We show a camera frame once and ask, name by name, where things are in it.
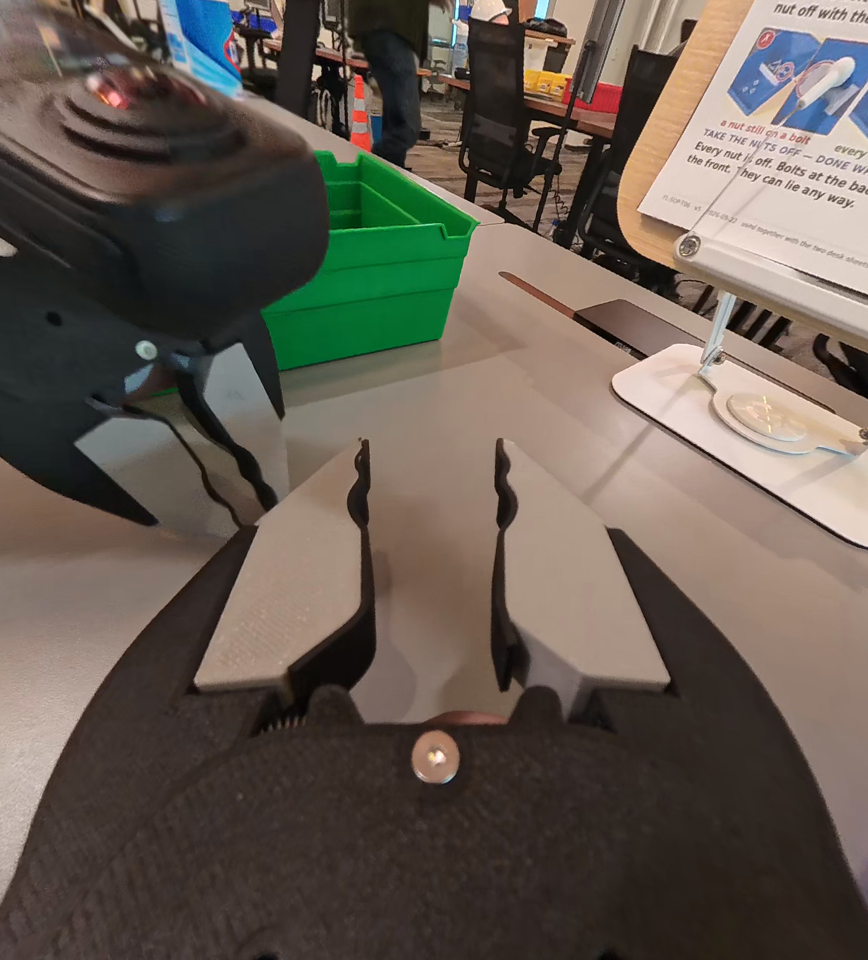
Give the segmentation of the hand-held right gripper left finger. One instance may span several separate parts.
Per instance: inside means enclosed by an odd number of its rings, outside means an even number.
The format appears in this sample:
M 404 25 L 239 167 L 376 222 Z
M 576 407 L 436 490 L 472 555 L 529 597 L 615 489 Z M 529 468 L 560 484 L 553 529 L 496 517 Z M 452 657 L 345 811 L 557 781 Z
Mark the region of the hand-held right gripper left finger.
M 257 523 L 197 690 L 352 690 L 365 676 L 376 652 L 370 480 L 363 438 Z

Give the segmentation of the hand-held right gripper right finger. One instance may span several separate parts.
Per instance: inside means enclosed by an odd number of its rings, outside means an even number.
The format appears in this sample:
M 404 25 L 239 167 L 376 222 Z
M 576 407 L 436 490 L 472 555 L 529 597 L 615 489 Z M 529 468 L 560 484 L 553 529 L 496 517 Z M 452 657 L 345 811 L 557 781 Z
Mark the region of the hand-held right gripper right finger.
M 596 690 L 671 678 L 605 523 L 508 438 L 495 444 L 490 654 L 501 691 L 552 690 L 581 714 Z

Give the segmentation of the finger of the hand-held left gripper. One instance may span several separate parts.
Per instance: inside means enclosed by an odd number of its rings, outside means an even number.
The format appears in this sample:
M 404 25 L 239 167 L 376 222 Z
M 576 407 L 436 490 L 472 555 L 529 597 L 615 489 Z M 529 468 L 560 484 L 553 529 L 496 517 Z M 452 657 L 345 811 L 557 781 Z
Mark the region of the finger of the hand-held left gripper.
M 171 534 L 227 539 L 247 523 L 232 457 L 185 419 L 112 417 L 75 446 Z
M 268 512 L 289 493 L 285 405 L 271 342 L 176 354 L 182 410 L 222 455 L 221 476 L 241 512 Z

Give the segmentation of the green plastic bin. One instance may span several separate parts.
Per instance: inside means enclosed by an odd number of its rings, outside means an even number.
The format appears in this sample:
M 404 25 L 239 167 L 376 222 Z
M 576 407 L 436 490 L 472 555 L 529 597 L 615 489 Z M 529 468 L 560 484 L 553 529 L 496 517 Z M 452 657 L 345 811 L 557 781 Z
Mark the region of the green plastic bin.
M 310 282 L 263 311 L 280 369 L 439 341 L 478 221 L 371 153 L 315 156 L 329 246 Z

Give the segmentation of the white document stand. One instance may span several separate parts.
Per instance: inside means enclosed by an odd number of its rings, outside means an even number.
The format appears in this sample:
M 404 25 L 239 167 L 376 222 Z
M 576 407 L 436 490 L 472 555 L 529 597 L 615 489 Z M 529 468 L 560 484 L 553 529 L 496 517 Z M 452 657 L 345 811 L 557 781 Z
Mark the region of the white document stand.
M 633 249 L 720 291 L 703 347 L 676 344 L 612 380 L 621 401 L 841 539 L 868 549 L 868 427 L 727 359 L 735 301 L 868 353 L 868 295 L 638 213 L 752 2 L 709 2 L 621 176 Z

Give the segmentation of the wipes canister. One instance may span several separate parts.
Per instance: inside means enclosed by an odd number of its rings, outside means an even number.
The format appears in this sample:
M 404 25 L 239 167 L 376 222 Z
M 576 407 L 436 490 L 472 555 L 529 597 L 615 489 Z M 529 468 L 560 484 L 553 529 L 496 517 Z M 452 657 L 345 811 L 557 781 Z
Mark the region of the wipes canister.
M 243 91 L 240 54 L 226 1 L 159 1 L 174 66 L 228 97 Z

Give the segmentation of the black flat panel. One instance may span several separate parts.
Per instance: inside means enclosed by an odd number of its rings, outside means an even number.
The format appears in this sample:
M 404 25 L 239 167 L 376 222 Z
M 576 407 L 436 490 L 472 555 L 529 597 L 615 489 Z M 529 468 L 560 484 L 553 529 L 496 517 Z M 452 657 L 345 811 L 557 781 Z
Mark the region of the black flat panel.
M 703 340 L 625 299 L 614 299 L 577 310 L 573 313 L 573 320 L 637 361 L 670 346 L 704 346 Z

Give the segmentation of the orange traffic cone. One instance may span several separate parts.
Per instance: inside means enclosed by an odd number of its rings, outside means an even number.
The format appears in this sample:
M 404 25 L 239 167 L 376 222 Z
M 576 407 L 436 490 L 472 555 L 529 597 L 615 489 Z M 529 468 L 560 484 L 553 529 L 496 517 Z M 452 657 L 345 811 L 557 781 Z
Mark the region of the orange traffic cone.
M 364 77 L 355 74 L 347 88 L 348 138 L 357 149 L 371 152 L 371 125 L 366 102 Z

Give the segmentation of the black office chair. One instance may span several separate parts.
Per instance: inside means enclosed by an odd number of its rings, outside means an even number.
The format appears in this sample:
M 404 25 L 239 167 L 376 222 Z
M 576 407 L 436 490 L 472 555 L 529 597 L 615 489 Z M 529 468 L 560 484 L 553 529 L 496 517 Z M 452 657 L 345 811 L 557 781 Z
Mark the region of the black office chair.
M 519 23 L 500 24 L 481 19 L 468 23 L 468 74 L 470 89 L 464 101 L 459 166 L 465 174 L 464 198 L 473 202 L 477 186 L 501 192 L 494 212 L 506 222 L 526 227 L 508 209 L 508 195 L 522 198 L 543 178 L 539 221 L 552 180 L 560 174 L 559 148 L 544 152 L 553 136 L 563 137 L 564 126 L 543 126 L 530 147 L 535 118 L 523 92 L 525 29 Z
M 637 253 L 620 228 L 620 179 L 638 138 L 677 63 L 676 54 L 655 54 L 633 48 L 622 84 L 618 112 L 608 144 L 592 151 L 584 167 L 587 180 L 579 184 L 576 234 L 582 252 L 631 278 L 668 274 L 667 268 Z

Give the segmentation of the wooden office desk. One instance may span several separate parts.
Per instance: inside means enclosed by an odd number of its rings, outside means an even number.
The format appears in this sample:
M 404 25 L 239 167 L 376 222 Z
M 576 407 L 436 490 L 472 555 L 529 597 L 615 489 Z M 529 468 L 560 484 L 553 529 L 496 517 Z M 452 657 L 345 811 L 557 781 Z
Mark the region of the wooden office desk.
M 485 118 L 491 130 L 511 129 L 516 136 L 534 121 L 548 122 L 564 127 L 569 132 L 609 141 L 615 131 L 616 116 L 578 110 L 568 110 L 567 104 L 543 98 L 529 97 L 523 91 L 514 91 L 510 83 L 480 78 L 477 82 L 440 76 L 438 82 L 461 90 L 471 102 L 475 117 Z

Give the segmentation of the printed instruction sheet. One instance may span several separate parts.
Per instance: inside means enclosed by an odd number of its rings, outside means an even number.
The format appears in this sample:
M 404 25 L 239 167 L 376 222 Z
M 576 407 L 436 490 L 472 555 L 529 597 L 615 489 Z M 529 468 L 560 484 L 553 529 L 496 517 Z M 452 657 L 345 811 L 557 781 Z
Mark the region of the printed instruction sheet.
M 868 2 L 752 2 L 638 213 L 868 296 Z

